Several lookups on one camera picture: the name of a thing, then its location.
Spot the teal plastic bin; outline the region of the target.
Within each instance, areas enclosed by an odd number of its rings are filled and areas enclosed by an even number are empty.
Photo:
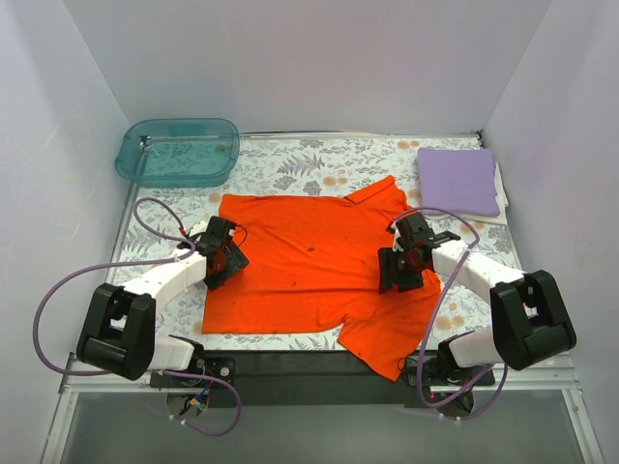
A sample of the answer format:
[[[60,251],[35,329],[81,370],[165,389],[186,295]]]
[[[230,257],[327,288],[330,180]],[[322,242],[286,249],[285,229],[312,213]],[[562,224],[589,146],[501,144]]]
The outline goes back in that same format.
[[[237,127],[222,118],[150,119],[130,127],[117,174],[148,189],[223,185],[240,153]]]

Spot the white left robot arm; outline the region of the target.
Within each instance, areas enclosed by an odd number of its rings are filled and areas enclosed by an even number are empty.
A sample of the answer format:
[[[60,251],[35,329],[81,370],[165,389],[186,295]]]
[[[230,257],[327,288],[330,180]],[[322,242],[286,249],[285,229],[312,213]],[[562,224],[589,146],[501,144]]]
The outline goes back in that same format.
[[[128,380],[172,370],[182,385],[198,385],[206,373],[197,356],[203,347],[183,337],[157,335],[157,311],[200,281],[215,291],[248,266],[249,259],[234,242],[238,228],[223,217],[201,221],[169,263],[121,285],[100,285],[86,313],[77,358]]]

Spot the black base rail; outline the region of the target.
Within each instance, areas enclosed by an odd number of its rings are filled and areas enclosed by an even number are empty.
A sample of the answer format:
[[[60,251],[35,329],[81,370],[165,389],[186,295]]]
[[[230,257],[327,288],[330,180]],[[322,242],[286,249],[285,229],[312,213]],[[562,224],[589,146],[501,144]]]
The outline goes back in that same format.
[[[210,405],[232,407],[232,386],[245,406],[423,405],[416,391],[417,353],[397,362],[396,381],[346,351],[205,351],[189,372],[224,381]]]

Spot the floral table mat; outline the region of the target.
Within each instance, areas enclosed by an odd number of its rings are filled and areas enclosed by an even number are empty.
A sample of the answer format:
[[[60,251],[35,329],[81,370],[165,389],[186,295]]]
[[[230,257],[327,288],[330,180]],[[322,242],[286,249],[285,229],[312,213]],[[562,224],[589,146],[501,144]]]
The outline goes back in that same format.
[[[131,188],[129,209],[116,241],[113,261],[142,261],[163,257],[174,243],[147,233],[133,218],[136,198],[152,196],[169,205],[193,226],[219,211],[225,193],[254,195],[345,196],[388,175],[416,206],[421,199],[417,169],[418,150],[481,149],[479,136],[340,137],[302,134],[285,137],[243,136],[240,155],[226,183],[215,188]],[[476,250],[507,266],[519,268],[507,226],[473,221],[480,243]],[[207,334],[202,333],[206,287],[198,283],[157,311],[158,334],[180,335],[209,350],[343,350],[337,340],[340,327],[319,333]],[[427,348],[455,334],[490,325],[489,305],[473,292],[454,284],[434,322]]]

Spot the orange t-shirt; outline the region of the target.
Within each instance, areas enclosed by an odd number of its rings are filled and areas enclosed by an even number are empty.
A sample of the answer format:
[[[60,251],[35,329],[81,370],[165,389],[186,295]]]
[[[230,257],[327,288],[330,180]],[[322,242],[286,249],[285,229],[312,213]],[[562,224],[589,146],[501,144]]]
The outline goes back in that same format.
[[[221,217],[244,227],[247,267],[206,294],[206,334],[304,334],[339,328],[338,343],[395,381],[422,341],[441,291],[379,291],[378,250],[392,218],[408,209],[388,176],[344,197],[225,194]]]

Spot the aluminium table frame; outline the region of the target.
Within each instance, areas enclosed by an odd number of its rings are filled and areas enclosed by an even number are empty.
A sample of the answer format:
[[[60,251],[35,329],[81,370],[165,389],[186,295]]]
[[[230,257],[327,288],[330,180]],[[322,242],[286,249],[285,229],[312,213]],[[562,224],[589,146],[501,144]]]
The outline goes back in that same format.
[[[572,362],[494,372],[443,414],[423,405],[190,406],[162,377],[67,380],[46,463],[600,463]]]

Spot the purple folded t-shirt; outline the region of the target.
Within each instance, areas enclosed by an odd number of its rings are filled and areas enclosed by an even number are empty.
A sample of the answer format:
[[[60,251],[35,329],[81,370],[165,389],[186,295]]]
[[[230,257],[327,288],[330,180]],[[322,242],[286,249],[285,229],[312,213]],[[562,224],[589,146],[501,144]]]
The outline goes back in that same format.
[[[487,218],[500,215],[496,163],[489,149],[418,151],[423,207]]]

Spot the white folded t-shirt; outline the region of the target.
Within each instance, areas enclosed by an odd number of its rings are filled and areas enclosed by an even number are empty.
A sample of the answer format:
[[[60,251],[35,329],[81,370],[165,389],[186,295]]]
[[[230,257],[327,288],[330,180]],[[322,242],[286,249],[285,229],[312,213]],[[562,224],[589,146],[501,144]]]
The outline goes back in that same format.
[[[496,217],[477,216],[476,221],[507,226],[508,222],[506,210],[509,207],[509,200],[507,198],[500,167],[498,164],[495,164],[494,186],[496,190],[495,200],[499,208],[499,215]]]

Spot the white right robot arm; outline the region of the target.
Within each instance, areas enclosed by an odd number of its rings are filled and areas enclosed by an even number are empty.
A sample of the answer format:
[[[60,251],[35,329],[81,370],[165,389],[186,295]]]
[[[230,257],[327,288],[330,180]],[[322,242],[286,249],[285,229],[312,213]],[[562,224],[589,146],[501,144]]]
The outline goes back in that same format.
[[[424,373],[459,384],[473,368],[502,363],[522,370],[576,345],[576,334],[555,278],[526,273],[475,251],[450,231],[436,233],[419,212],[404,213],[387,227],[394,241],[378,251],[379,291],[416,291],[432,271],[457,282],[488,303],[488,329],[439,344]]]

